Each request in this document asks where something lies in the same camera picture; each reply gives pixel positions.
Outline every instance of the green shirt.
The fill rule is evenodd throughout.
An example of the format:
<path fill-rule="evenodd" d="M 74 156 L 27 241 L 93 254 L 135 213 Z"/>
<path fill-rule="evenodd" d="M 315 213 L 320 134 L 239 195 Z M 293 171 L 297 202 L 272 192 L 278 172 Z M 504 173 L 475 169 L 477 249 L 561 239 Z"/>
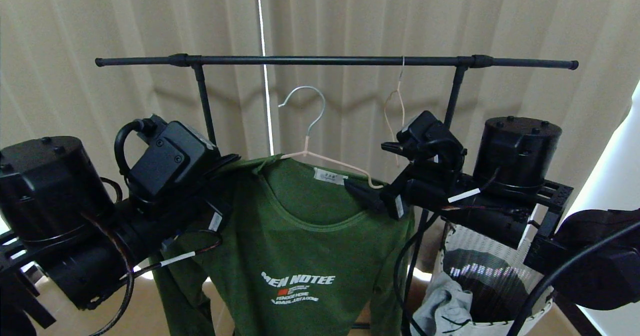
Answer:
<path fill-rule="evenodd" d="M 229 308 L 238 336 L 345 335 L 369 300 L 372 334 L 399 333 L 393 271 L 414 229 L 413 214 L 400 221 L 375 215 L 338 184 L 341 176 L 322 170 L 273 156 L 221 171 L 234 172 L 236 181 L 229 190 L 233 213 L 222 245 L 153 272 L 173 336 L 214 334 L 202 292 L 207 276 Z M 210 220 L 192 227 L 206 228 Z M 188 233 L 162 257 L 214 240 Z"/>

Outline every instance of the empty hanger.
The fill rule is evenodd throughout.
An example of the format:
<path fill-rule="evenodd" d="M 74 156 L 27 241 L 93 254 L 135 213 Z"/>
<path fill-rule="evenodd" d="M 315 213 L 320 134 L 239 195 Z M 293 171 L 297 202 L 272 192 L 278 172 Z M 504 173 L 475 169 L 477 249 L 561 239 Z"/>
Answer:
<path fill-rule="evenodd" d="M 393 129 L 391 128 L 391 124 L 389 124 L 389 118 L 387 117 L 387 103 L 389 103 L 391 98 L 393 98 L 394 94 L 398 94 L 398 99 L 400 99 L 400 107 L 402 107 L 402 124 L 400 124 L 400 127 L 404 127 L 405 126 L 405 103 L 403 103 L 402 94 L 400 94 L 400 83 L 402 82 L 402 74 L 404 72 L 405 72 L 405 56 L 402 56 L 402 68 L 400 68 L 400 76 L 398 76 L 398 86 L 386 98 L 386 101 L 384 102 L 384 109 L 383 109 L 384 110 L 384 120 L 386 121 L 386 126 L 389 128 L 389 132 L 391 133 L 391 138 L 393 138 L 393 140 L 395 140 L 396 142 L 398 142 L 398 140 L 396 138 L 396 134 L 394 133 Z M 400 167 L 400 161 L 398 160 L 398 155 L 397 154 L 395 155 L 395 166 L 396 167 Z"/>
<path fill-rule="evenodd" d="M 309 128 L 306 129 L 306 137 L 304 137 L 304 149 L 301 152 L 285 154 L 284 156 L 281 157 L 281 159 L 283 160 L 285 158 L 291 158 L 291 157 L 295 157 L 295 156 L 304 156 L 304 157 L 313 156 L 313 157 L 316 157 L 316 158 L 320 158 L 321 160 L 325 160 L 325 161 L 328 161 L 328 162 L 335 163 L 337 165 L 345 166 L 345 167 L 350 168 L 352 170 L 357 170 L 358 172 L 360 172 L 361 174 L 364 174 L 366 176 L 367 181 L 368 181 L 368 185 L 371 188 L 382 188 L 383 187 L 382 185 L 375 186 L 373 184 L 373 182 L 371 181 L 371 175 L 368 172 L 366 172 L 365 170 L 360 169 L 360 168 L 355 167 L 355 166 L 352 166 L 352 165 L 348 165 L 347 163 L 344 163 L 344 162 L 340 162 L 340 161 L 337 161 L 337 160 L 332 160 L 331 158 L 328 158 L 328 157 L 322 156 L 320 154 L 313 153 L 313 152 L 309 151 L 309 136 L 311 134 L 311 128 L 313 128 L 313 126 L 316 123 L 318 123 L 318 121 L 320 121 L 320 118 L 322 118 L 322 116 L 325 114 L 325 108 L 327 107 L 327 101 L 325 99 L 325 95 L 323 95 L 322 92 L 320 92 L 320 90 L 317 89 L 316 87 L 312 87 L 312 86 L 296 87 L 293 91 L 291 91 L 288 94 L 288 96 L 285 98 L 284 102 L 281 105 L 278 105 L 278 108 L 286 105 L 286 103 L 289 101 L 289 98 L 291 98 L 291 96 L 297 90 L 301 90 L 301 89 L 304 89 L 304 88 L 315 90 L 318 93 L 320 98 L 322 98 L 322 110 L 320 111 L 320 115 L 315 119 L 315 121 L 311 122 L 311 124 L 309 125 Z"/>

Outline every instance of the horizontal bar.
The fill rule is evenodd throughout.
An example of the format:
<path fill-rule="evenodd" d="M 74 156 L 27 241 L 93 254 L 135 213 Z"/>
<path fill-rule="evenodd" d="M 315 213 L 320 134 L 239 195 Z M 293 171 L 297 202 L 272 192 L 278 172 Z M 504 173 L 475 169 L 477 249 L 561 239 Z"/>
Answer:
<path fill-rule="evenodd" d="M 578 61 L 521 60 L 492 58 L 483 55 L 460 57 L 329 57 L 329 56 L 190 56 L 185 54 L 169 57 L 96 58 L 98 67 L 108 65 L 174 65 L 190 67 L 201 65 L 378 65 L 378 66 L 466 66 L 483 68 L 543 67 L 576 69 Z"/>

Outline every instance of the white wall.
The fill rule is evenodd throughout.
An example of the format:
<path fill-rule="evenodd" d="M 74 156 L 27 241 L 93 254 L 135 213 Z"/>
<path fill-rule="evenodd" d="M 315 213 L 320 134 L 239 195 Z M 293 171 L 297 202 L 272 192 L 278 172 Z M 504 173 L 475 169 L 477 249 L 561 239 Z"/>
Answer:
<path fill-rule="evenodd" d="M 586 209 L 635 210 L 640 208 L 640 83 L 633 93 L 633 105 L 615 131 L 605 151 L 576 198 L 569 213 Z M 602 334 L 638 334 L 640 302 L 612 311 L 582 308 Z"/>

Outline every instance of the gray cloth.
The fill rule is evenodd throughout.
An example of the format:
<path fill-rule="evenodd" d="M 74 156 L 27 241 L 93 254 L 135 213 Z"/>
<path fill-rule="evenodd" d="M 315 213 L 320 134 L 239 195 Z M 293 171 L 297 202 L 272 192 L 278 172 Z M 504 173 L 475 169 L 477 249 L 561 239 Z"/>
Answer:
<path fill-rule="evenodd" d="M 446 272 L 441 272 L 430 282 L 422 306 L 413 318 L 429 336 L 450 335 L 471 322 L 469 310 L 472 299 L 471 292 L 463 291 L 458 282 Z M 413 326 L 411 336 L 418 336 Z"/>

